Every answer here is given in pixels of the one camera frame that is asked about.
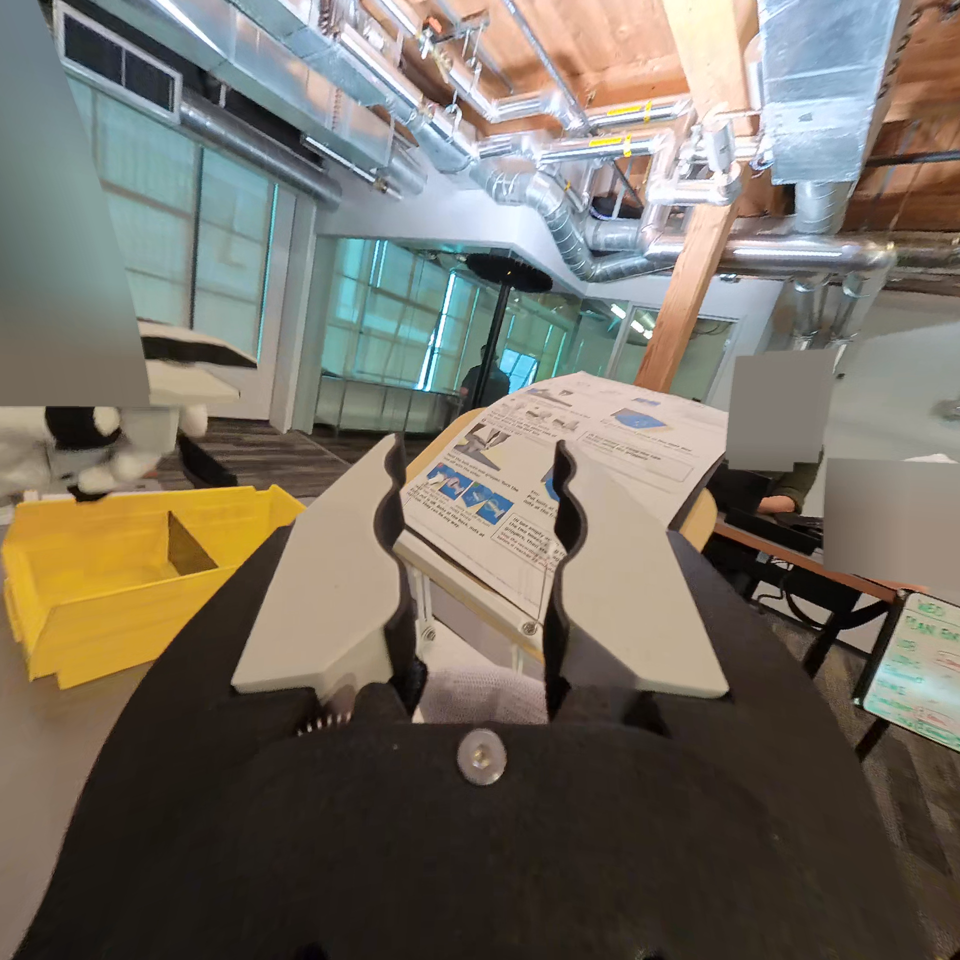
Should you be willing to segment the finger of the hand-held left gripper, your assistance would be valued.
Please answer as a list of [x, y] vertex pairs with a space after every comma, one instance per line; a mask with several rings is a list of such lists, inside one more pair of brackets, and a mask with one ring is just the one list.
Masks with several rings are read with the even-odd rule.
[[179, 408], [239, 401], [233, 385], [199, 367], [148, 367], [150, 406]]
[[207, 364], [235, 369], [258, 368], [244, 351], [208, 334], [152, 319], [138, 319], [142, 350], [147, 361], [179, 365]]

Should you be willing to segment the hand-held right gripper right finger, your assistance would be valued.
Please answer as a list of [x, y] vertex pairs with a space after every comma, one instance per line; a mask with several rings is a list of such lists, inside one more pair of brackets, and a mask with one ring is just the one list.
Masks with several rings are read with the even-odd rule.
[[543, 618], [548, 714], [573, 690], [703, 700], [729, 683], [666, 528], [581, 443], [552, 469], [561, 548]]

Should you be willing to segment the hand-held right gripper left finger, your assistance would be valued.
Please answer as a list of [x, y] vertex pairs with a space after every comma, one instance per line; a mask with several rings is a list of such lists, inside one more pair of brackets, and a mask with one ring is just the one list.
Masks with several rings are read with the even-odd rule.
[[234, 690], [310, 689], [322, 706], [353, 706], [367, 685], [390, 683], [418, 704], [416, 606], [395, 552], [405, 473], [402, 438], [383, 438], [296, 518]]

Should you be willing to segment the yellow plastic bin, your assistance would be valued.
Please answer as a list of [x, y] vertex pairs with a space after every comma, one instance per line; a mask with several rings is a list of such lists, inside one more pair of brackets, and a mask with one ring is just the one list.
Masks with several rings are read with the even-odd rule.
[[20, 503], [2, 545], [4, 603], [29, 679], [66, 690], [154, 661], [304, 510], [279, 486]]

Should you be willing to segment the person's left hand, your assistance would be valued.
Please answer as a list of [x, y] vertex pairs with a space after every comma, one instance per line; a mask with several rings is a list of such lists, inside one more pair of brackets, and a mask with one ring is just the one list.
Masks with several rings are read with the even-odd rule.
[[202, 438], [206, 405], [136, 409], [5, 406], [1, 409], [1, 504], [25, 494], [96, 502], [149, 474], [177, 439]]

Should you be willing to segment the wooden document stand white base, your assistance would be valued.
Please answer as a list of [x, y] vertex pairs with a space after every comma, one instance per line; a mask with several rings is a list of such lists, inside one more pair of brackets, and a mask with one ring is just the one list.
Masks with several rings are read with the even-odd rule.
[[[438, 453], [432, 456], [431, 459], [439, 454], [444, 446], [455, 438], [457, 430], [461, 426], [470, 424], [478, 414], [479, 413], [474, 414], [474, 418], [469, 423], [457, 421], [454, 425], [455, 432], [452, 438], [446, 441]], [[722, 459], [716, 463], [714, 470], [723, 460], [724, 455], [725, 453]], [[411, 479], [427, 467], [431, 459], [424, 466], [412, 467], [413, 475]], [[707, 480], [714, 470], [708, 474], [702, 488], [706, 485]], [[690, 500], [696, 498], [702, 488], [698, 490], [695, 496], [689, 498], [678, 519], [689, 506]], [[486, 619], [487, 622], [508, 637], [513, 644], [530, 653], [544, 654], [544, 618], [547, 603], [542, 622], [539, 625], [533, 622], [521, 623], [521, 614], [513, 605], [507, 603], [502, 597], [486, 587], [483, 582], [478, 581], [473, 575], [469, 574], [458, 564], [452, 562], [447, 556], [435, 551], [425, 540], [417, 534], [412, 533], [407, 527], [406, 531], [398, 540], [396, 547], [402, 559], [421, 571], [432, 585], [440, 587], [463, 606], [472, 610], [474, 614]]]

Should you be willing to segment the background wooden desk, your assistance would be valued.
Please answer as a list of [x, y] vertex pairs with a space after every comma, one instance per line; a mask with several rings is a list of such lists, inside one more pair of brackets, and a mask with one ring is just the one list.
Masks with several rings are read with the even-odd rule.
[[821, 560], [756, 533], [719, 520], [703, 547], [710, 561], [743, 599], [754, 602], [763, 585], [784, 601], [801, 599], [827, 613], [816, 623], [814, 639], [802, 660], [810, 678], [823, 666], [842, 634], [886, 618], [897, 590], [852, 574], [827, 570]]

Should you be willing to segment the glass desk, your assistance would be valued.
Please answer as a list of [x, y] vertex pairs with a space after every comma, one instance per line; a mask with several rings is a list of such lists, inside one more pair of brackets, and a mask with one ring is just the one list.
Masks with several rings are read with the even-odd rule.
[[436, 436], [462, 414], [458, 395], [335, 376], [319, 379], [314, 425], [343, 432]]

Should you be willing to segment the printed instruction sheet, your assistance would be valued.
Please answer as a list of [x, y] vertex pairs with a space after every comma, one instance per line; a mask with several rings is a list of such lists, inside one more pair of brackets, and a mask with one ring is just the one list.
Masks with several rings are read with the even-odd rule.
[[583, 371], [483, 409], [404, 487], [407, 528], [540, 625], [563, 550], [556, 446], [581, 446], [664, 528], [726, 451], [729, 415]]

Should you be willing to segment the black floor lamp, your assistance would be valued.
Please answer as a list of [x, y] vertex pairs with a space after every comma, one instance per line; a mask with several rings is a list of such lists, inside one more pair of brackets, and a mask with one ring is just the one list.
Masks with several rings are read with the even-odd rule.
[[496, 359], [496, 348], [508, 300], [513, 291], [526, 294], [545, 294], [552, 291], [553, 280], [545, 271], [522, 260], [499, 253], [471, 253], [465, 265], [481, 281], [498, 287], [496, 306], [486, 337], [483, 359], [473, 395], [473, 405], [478, 406]]

